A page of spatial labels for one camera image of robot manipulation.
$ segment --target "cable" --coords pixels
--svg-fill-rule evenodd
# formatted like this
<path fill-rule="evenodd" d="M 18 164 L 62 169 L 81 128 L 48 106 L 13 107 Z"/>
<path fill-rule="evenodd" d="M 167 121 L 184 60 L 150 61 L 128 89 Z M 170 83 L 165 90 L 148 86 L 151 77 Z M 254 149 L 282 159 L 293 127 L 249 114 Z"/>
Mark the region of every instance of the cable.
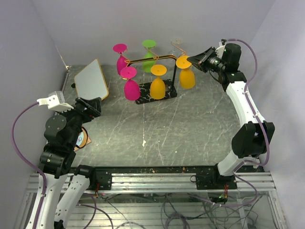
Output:
<path fill-rule="evenodd" d="M 122 227 L 122 226 L 124 226 L 125 224 L 134 224 L 134 225 L 137 225 L 137 226 L 139 226 L 140 228 L 143 228 L 143 229 L 146 229 L 143 225 L 141 225 L 141 224 L 138 224 L 138 223 L 135 223 L 135 222 L 125 222 L 125 223 L 122 223 L 121 225 L 119 225 L 116 229 L 118 229 L 118 228 L 120 228 L 120 227 Z"/>
<path fill-rule="evenodd" d="M 109 219 L 109 221 L 110 221 L 110 223 L 111 223 L 112 229 L 114 228 L 114 227 L 113 227 L 112 219 L 111 219 L 110 216 L 109 216 L 105 211 L 103 211 L 102 209 L 100 209 L 100 208 L 95 208 L 94 206 L 87 205 L 87 204 L 79 204 L 79 206 L 88 207 L 88 208 L 94 208 L 94 209 L 96 209 L 96 210 L 98 210 L 98 211 L 104 213 L 104 214 L 107 216 L 107 218 Z"/>
<path fill-rule="evenodd" d="M 132 229 L 132 225 L 131 225 L 131 223 L 129 222 L 129 220 L 124 216 L 124 214 L 123 213 L 121 213 L 112 203 L 110 203 L 108 200 L 106 200 L 107 201 L 107 203 L 108 204 L 110 204 L 112 207 L 114 207 L 124 218 L 125 218 L 125 220 L 129 223 L 129 226 L 130 226 L 130 228 Z"/>
<path fill-rule="evenodd" d="M 166 200 L 169 202 L 169 204 L 172 206 L 172 208 L 173 208 L 173 210 L 176 212 L 176 213 L 178 213 L 177 211 L 176 211 L 176 209 L 174 208 L 174 206 L 172 205 L 172 203 L 171 203 L 171 201 L 166 197 L 166 199 L 164 200 L 164 205 L 166 204 Z M 164 211 L 164 214 L 169 218 L 170 216 L 165 212 L 165 206 L 164 206 L 164 208 L 163 208 L 163 211 Z M 185 217 L 185 219 L 187 219 L 187 220 L 193 220 L 193 219 L 203 219 L 204 217 L 201 217 L 201 216 L 203 216 L 203 215 L 205 215 L 207 212 L 204 212 L 204 213 L 202 213 L 202 214 L 200 214 L 200 215 L 198 215 L 198 216 L 195 216 L 195 217 L 188 217 L 188 216 L 184 216 Z"/>
<path fill-rule="evenodd" d="M 36 214 L 35 214 L 35 218 L 34 218 L 34 222 L 33 222 L 33 229 L 36 229 L 37 226 L 37 222 L 38 222 L 38 218 L 39 218 L 39 214 L 41 211 L 41 207 L 42 207 L 42 203 L 43 203 L 43 199 L 45 197 L 46 194 L 46 189 L 47 189 L 47 178 L 46 175 L 43 173 L 43 171 L 41 169 L 39 169 L 37 166 L 35 166 L 34 164 L 32 164 L 28 159 L 26 159 L 23 154 L 20 152 L 20 150 L 17 147 L 16 141 L 15 141 L 15 136 L 14 136 L 14 131 L 15 131 L 15 125 L 16 122 L 18 121 L 18 119 L 20 118 L 21 115 L 23 115 L 23 113 L 25 113 L 26 111 L 28 111 L 30 108 L 38 105 L 39 103 L 36 102 L 30 106 L 28 106 L 27 108 L 25 108 L 14 120 L 12 127 L 11 127 L 11 131 L 10 131 L 10 140 L 11 140 L 11 144 L 13 145 L 17 155 L 30 167 L 32 167 L 33 169 L 35 169 L 35 171 L 39 172 L 39 174 L 42 176 L 43 178 L 43 187 L 42 187 L 42 192 L 41 192 L 41 198 L 39 200 L 39 204 L 36 210 Z"/>
<path fill-rule="evenodd" d="M 91 217 L 91 219 L 90 219 L 90 221 L 89 221 L 89 223 L 84 227 L 84 229 L 86 229 L 87 227 L 89 227 L 89 225 L 91 224 L 91 222 L 93 221 L 93 219 L 94 219 L 94 216 L 95 216 L 95 213 L 96 213 L 96 209 L 97 209 L 97 207 L 96 207 L 96 201 L 95 201 L 95 199 L 94 199 L 94 197 L 92 196 L 92 195 L 90 195 L 90 194 L 87 194 L 87 193 L 84 193 L 86 196 L 89 196 L 89 197 L 91 197 L 91 199 L 93 200 L 93 203 L 94 203 L 94 212 L 93 212 L 93 215 L 92 215 L 92 217 Z"/>
<path fill-rule="evenodd" d="M 250 212 L 251 212 L 251 210 L 254 208 L 255 204 L 257 204 L 257 202 L 258 202 L 262 197 L 263 197 L 263 196 L 260 196 L 260 197 L 256 200 L 256 202 L 251 206 L 251 208 L 250 208 L 248 214 L 247 214 L 245 217 L 240 218 L 240 219 L 237 220 L 234 224 L 238 223 L 238 222 L 241 221 L 242 219 L 245 219 L 245 220 L 244 220 L 244 223 L 245 223 L 247 217 L 249 216 L 249 214 L 250 214 Z"/>
<path fill-rule="evenodd" d="M 219 81 L 212 75 L 211 70 L 209 70 L 209 74 L 210 74 L 210 76 L 211 76 L 215 81 L 219 82 Z"/>
<path fill-rule="evenodd" d="M 173 219 L 181 219 L 182 223 L 183 223 L 183 229 L 190 229 L 190 225 L 188 224 L 188 222 L 186 221 L 185 217 L 178 213 L 178 212 L 175 212 L 173 213 L 167 220 L 166 220 L 166 223 L 165 223 L 165 228 L 168 229 L 171 221 Z"/>

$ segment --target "gray marble surface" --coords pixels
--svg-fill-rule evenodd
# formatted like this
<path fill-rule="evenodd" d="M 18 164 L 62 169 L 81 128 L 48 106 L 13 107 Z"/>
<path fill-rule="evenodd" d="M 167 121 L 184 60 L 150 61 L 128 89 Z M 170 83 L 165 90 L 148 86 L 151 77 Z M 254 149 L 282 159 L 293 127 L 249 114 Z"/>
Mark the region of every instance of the gray marble surface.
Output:
<path fill-rule="evenodd" d="M 70 68 L 64 96 L 73 104 L 74 76 L 85 66 Z M 135 80 L 151 82 L 155 77 L 136 67 Z M 178 97 L 137 105 L 125 99 L 121 79 L 113 65 L 102 66 L 109 96 L 102 101 L 102 115 L 84 124 L 92 143 L 76 152 L 73 167 L 90 166 L 193 166 L 214 165 L 231 150 L 239 129 L 233 103 L 221 85 L 193 68 L 196 86 L 175 87 Z M 163 77 L 171 78 L 172 70 Z"/>

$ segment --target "glass base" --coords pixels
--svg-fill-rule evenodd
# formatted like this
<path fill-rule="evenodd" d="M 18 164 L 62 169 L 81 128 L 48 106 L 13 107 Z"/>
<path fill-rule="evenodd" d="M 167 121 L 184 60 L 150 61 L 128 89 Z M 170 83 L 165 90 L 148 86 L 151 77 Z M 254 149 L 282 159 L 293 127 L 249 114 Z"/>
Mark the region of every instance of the glass base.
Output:
<path fill-rule="evenodd" d="M 141 96 L 139 99 L 137 99 L 135 102 L 136 104 L 145 104 L 145 103 L 151 103 L 155 101 L 160 101 L 164 99 L 171 99 L 177 97 L 177 91 L 174 86 L 172 86 L 172 81 L 170 79 L 163 80 L 165 83 L 165 97 L 163 99 L 153 99 L 151 98 L 150 94 L 150 87 L 151 83 L 142 83 L 139 85 Z"/>

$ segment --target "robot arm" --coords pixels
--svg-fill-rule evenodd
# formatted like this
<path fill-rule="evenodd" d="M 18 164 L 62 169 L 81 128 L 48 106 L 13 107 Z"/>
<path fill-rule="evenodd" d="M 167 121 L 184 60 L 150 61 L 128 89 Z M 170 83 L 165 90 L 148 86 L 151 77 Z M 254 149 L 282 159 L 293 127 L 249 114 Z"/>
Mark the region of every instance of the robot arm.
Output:
<path fill-rule="evenodd" d="M 234 169 L 242 161 L 254 161 L 259 155 L 266 152 L 264 136 L 255 116 L 258 116 L 263 123 L 269 142 L 275 131 L 274 124 L 266 122 L 256 108 L 249 91 L 244 91 L 247 80 L 244 74 L 238 70 L 240 56 L 241 47 L 239 45 L 225 44 L 225 40 L 222 40 L 219 48 L 211 47 L 207 51 L 187 59 L 200 71 L 205 73 L 212 71 L 218 74 L 218 82 L 232 100 L 239 118 L 241 128 L 232 139 L 232 150 L 217 165 L 218 177 L 222 177 L 222 179 L 232 176 Z M 255 115 L 245 93 L 247 93 L 255 110 Z"/>
<path fill-rule="evenodd" d="M 82 131 L 81 126 L 101 115 L 101 99 L 86 101 L 77 98 L 75 105 L 70 106 L 64 102 L 62 92 L 54 92 L 38 102 L 59 114 L 46 122 L 44 136 L 48 143 L 41 154 L 39 168 L 46 176 L 47 188 L 41 204 L 43 177 L 39 175 L 39 189 L 26 229 L 32 229 L 34 222 L 37 229 L 63 229 L 81 195 L 89 186 L 96 184 L 95 169 L 79 166 L 69 189 L 58 202 L 75 157 L 74 147 Z"/>

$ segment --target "yellow wine glass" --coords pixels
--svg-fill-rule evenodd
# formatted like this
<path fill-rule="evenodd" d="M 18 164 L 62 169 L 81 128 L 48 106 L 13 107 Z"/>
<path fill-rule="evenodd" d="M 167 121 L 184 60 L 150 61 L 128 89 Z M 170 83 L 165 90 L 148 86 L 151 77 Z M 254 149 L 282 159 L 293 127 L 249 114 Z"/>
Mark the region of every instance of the yellow wine glass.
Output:
<path fill-rule="evenodd" d="M 184 89 L 191 89 L 196 84 L 195 74 L 191 70 L 192 63 L 187 61 L 188 57 L 184 55 L 176 60 L 177 67 L 181 69 L 179 75 L 180 85 Z"/>
<path fill-rule="evenodd" d="M 165 83 L 160 78 L 167 72 L 164 65 L 155 64 L 151 68 L 151 73 L 157 76 L 157 78 L 151 83 L 150 96 L 153 99 L 163 99 L 165 97 Z"/>

